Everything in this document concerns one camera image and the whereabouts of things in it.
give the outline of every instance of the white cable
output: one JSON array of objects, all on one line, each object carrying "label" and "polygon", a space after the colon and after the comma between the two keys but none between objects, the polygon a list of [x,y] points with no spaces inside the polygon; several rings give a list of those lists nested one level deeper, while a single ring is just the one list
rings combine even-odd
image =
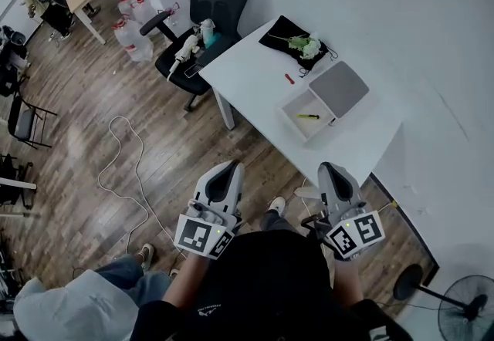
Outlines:
[{"label": "white cable", "polygon": [[[305,179],[303,180],[303,182],[302,182],[302,187],[304,187],[304,186],[306,185],[306,182],[307,182],[307,178],[305,178]],[[307,210],[307,213],[309,214],[309,216],[312,216],[312,214],[311,214],[311,213],[310,213],[310,211],[309,211],[309,207],[307,207],[307,204],[306,204],[306,202],[304,201],[303,197],[301,197],[301,199],[302,199],[302,202],[303,202],[303,206],[304,206],[304,207],[306,208],[306,210]],[[326,247],[324,246],[324,244],[323,244],[323,256],[324,256],[324,258],[326,258]]]},{"label": "white cable", "polygon": [[377,210],[377,213],[381,212],[383,209],[386,209],[390,205],[394,205],[392,202],[388,202],[386,205],[382,206],[381,209]]},{"label": "white cable", "polygon": [[122,143],[120,142],[120,140],[117,138],[117,136],[115,135],[115,133],[111,130],[111,124],[116,120],[116,119],[124,119],[127,121],[127,123],[129,123],[129,127],[130,129],[132,130],[132,132],[134,133],[134,135],[139,138],[139,141],[140,141],[140,155],[139,155],[139,160],[136,162],[136,167],[135,167],[135,173],[136,173],[136,176],[137,176],[137,180],[139,181],[139,186],[140,186],[140,192],[142,193],[142,197],[144,198],[144,202],[146,203],[147,205],[147,208],[149,209],[149,211],[151,211],[151,214],[153,214],[153,216],[156,218],[157,220],[157,223],[160,225],[161,229],[166,233],[166,235],[168,237],[170,237],[171,239],[171,242],[173,242],[173,237],[171,237],[170,233],[168,233],[168,231],[166,231],[166,229],[163,227],[163,225],[161,224],[160,222],[160,219],[158,219],[157,215],[154,213],[153,211],[153,208],[151,208],[151,206],[149,205],[149,203],[147,202],[147,199],[146,199],[146,195],[144,194],[144,189],[142,187],[142,182],[140,180],[140,177],[139,177],[139,174],[137,173],[137,168],[139,167],[139,163],[140,163],[140,160],[142,159],[142,156],[144,154],[144,142],[142,141],[142,139],[139,137],[139,134],[135,132],[135,130],[132,128],[132,124],[130,124],[130,121],[126,118],[126,117],[123,117],[123,116],[115,116],[111,121],[110,123],[108,124],[108,130],[110,131],[111,135],[113,135],[113,138],[115,138],[118,142],[118,153],[117,155],[113,158],[113,160],[111,162],[108,163],[108,165],[100,172],[100,174],[98,175],[98,184],[99,186],[105,190],[105,191],[109,191],[110,193],[113,193],[115,194],[118,198],[122,198],[124,200],[132,200],[133,202],[135,202],[137,205],[139,205],[142,209],[144,209],[146,211],[146,218],[141,222],[139,223],[136,227],[134,227],[132,230],[129,231],[129,236],[127,238],[127,244],[125,245],[125,253],[128,253],[128,249],[129,249],[129,243],[130,243],[130,236],[132,235],[132,233],[137,230],[140,226],[142,226],[144,223],[146,223],[147,219],[149,219],[149,212],[147,211],[147,209],[139,202],[137,201],[135,198],[133,197],[124,197],[124,196],[120,196],[119,194],[117,194],[115,191],[109,189],[109,188],[106,188],[104,187],[102,184],[101,184],[101,175],[103,172],[105,172],[114,162],[115,160],[120,156],[120,152],[122,151]]}]

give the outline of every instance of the black fan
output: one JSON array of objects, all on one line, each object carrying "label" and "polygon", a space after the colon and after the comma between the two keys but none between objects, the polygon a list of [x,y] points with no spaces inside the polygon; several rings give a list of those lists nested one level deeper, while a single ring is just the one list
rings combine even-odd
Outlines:
[{"label": "black fan", "polygon": [[396,300],[406,300],[416,290],[441,300],[438,325],[446,341],[489,341],[494,339],[494,280],[471,275],[456,281],[444,295],[421,285],[420,265],[407,267],[394,284]]}]

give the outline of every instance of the wooden floor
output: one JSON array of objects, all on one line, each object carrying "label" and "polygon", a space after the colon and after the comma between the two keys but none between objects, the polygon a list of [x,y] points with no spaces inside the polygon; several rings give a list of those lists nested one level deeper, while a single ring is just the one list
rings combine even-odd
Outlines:
[{"label": "wooden floor", "polygon": [[[127,117],[144,141],[140,176],[147,199],[170,233],[198,177],[232,158],[245,165],[240,209],[249,224],[244,230],[258,227],[260,215],[278,195],[288,201],[289,220],[299,225],[306,209],[293,195],[304,180],[296,168],[238,113],[236,128],[226,130],[211,93],[197,102],[193,113],[183,111],[187,93],[167,83],[152,62],[131,62],[118,45],[110,27],[118,16],[117,0],[94,4],[103,6],[94,24],[108,40],[105,46],[80,23],[59,47],[48,42],[51,30],[46,25],[29,43],[31,79],[22,92],[30,103],[59,114],[47,122],[46,139],[53,149],[33,150],[0,127],[2,153],[33,162],[28,180],[39,186],[33,216],[0,219],[12,239],[16,264],[51,287],[69,282],[74,268],[96,268],[124,253],[127,232],[144,218],[144,212],[96,183],[98,173],[117,152],[117,142],[108,131],[108,123],[117,115]],[[156,39],[155,56],[164,48],[164,40]],[[4,120],[11,100],[0,98]],[[103,183],[137,198],[133,167],[140,144],[122,120],[114,126],[123,141],[122,154]],[[363,190],[374,209],[389,202],[371,180]],[[311,202],[310,209],[317,205]],[[393,304],[391,288],[399,272],[418,262],[427,273],[432,261],[393,207],[386,207],[381,215],[387,239],[366,252],[360,268],[366,296]],[[157,248],[154,267],[168,271],[176,251],[153,218],[134,233],[130,250],[147,241]],[[396,314],[400,309],[393,306],[387,311]]]}]

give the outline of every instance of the yellow pen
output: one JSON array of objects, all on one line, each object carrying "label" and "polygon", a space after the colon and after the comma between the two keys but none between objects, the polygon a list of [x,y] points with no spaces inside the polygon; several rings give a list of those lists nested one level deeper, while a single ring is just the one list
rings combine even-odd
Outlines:
[{"label": "yellow pen", "polygon": [[301,119],[319,119],[319,115],[302,115],[302,114],[299,114],[299,115],[296,115],[297,117],[301,118]]}]

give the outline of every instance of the table leg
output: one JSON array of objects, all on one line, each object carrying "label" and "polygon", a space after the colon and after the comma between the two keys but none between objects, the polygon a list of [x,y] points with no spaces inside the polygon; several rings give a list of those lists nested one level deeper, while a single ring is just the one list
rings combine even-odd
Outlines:
[{"label": "table leg", "polygon": [[103,37],[91,25],[91,19],[89,17],[87,17],[86,13],[84,13],[84,11],[82,9],[77,9],[75,11],[75,15],[79,18],[79,20],[81,22],[83,22],[83,24],[87,27],[87,29],[89,29],[93,33],[93,35],[96,37],[96,39],[98,41],[101,42],[101,44],[104,45],[106,43],[106,41],[103,39]]},{"label": "table leg", "polygon": [[21,187],[23,189],[30,189],[30,190],[36,190],[37,188],[35,184],[30,184],[21,181],[14,181],[13,179],[6,179],[4,177],[0,177],[0,184],[4,184],[6,186]]},{"label": "table leg", "polygon": [[0,212],[0,218],[25,218],[29,216],[28,212],[17,212],[17,213],[8,213],[8,212]]},{"label": "table leg", "polygon": [[216,102],[218,102],[219,110],[222,113],[223,120],[229,130],[232,130],[235,127],[235,121],[233,121],[232,108],[230,107],[230,103],[225,100],[220,93],[218,93],[215,89]]}]

